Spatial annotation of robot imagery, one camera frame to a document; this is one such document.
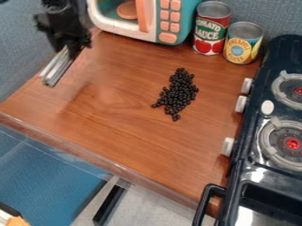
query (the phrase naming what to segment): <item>red burner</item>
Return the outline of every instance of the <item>red burner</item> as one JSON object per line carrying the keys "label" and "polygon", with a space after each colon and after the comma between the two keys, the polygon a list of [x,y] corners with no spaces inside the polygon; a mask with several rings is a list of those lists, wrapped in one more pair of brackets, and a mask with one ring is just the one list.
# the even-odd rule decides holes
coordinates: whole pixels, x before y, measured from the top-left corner
{"label": "red burner", "polygon": [[295,93],[302,95],[302,87],[295,88]]}
{"label": "red burner", "polygon": [[287,140],[286,143],[287,143],[287,146],[292,149],[300,148],[300,141],[298,141],[297,139],[289,139],[289,140]]}

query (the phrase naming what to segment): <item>microwave button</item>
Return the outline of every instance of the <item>microwave button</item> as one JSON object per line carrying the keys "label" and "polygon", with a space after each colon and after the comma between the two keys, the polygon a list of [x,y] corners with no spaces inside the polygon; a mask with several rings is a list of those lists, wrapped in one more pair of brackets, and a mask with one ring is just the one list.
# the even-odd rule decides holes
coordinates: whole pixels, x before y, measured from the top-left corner
{"label": "microwave button", "polygon": [[178,33],[179,32],[179,24],[177,24],[177,23],[171,23],[171,25],[170,25],[170,31],[174,32],[174,33]]}
{"label": "microwave button", "polygon": [[171,20],[173,21],[173,22],[179,22],[179,20],[180,20],[180,14],[179,14],[179,12],[172,12],[171,13]]}
{"label": "microwave button", "polygon": [[169,11],[161,11],[161,19],[169,19]]}
{"label": "microwave button", "polygon": [[162,22],[161,22],[161,29],[162,29],[163,31],[169,31],[169,22],[167,22],[167,21],[162,21]]}
{"label": "microwave button", "polygon": [[177,41],[177,36],[170,33],[160,33],[159,40],[162,42],[173,44]]}
{"label": "microwave button", "polygon": [[181,8],[181,2],[179,0],[172,0],[171,9],[173,11],[179,11]]}
{"label": "microwave button", "polygon": [[170,0],[161,0],[161,7],[163,9],[169,9],[170,6]]}

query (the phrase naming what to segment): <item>stove burner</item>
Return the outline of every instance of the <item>stove burner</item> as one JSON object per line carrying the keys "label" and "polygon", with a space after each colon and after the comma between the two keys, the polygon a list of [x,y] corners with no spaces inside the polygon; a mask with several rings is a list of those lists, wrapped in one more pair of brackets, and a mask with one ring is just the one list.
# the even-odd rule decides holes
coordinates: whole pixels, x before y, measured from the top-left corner
{"label": "stove burner", "polygon": [[302,87],[295,88],[295,93],[302,95]]}
{"label": "stove burner", "polygon": [[287,146],[292,149],[300,148],[300,141],[297,139],[289,139],[286,142]]}
{"label": "stove burner", "polygon": [[302,74],[280,72],[272,84],[275,98],[291,108],[302,110]]}
{"label": "stove burner", "polygon": [[273,117],[259,134],[261,152],[281,167],[302,171],[302,123]]}

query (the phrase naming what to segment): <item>red can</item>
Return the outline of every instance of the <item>red can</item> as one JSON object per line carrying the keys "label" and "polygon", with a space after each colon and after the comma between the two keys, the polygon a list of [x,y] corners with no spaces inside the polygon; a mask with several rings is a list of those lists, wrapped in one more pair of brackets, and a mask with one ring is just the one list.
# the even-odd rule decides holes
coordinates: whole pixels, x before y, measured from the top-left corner
{"label": "red can", "polygon": [[230,24],[230,7],[209,1],[197,6],[193,49],[204,55],[223,51],[225,35]]}

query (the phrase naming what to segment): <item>wooden countertop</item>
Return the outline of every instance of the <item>wooden countertop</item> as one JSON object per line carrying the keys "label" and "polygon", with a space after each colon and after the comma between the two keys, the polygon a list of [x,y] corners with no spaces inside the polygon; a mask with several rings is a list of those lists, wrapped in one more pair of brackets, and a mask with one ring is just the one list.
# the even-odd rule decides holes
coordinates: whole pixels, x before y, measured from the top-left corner
{"label": "wooden countertop", "polygon": [[[241,116],[235,103],[244,78],[258,66],[196,55],[189,43],[168,47],[99,33],[55,88],[35,76],[6,100],[1,121],[29,134],[41,130],[35,137],[90,150],[111,166],[72,152],[113,173],[132,170],[198,201],[206,184],[225,184],[222,143],[236,133]],[[150,105],[178,67],[195,74],[200,92],[172,122]]]}

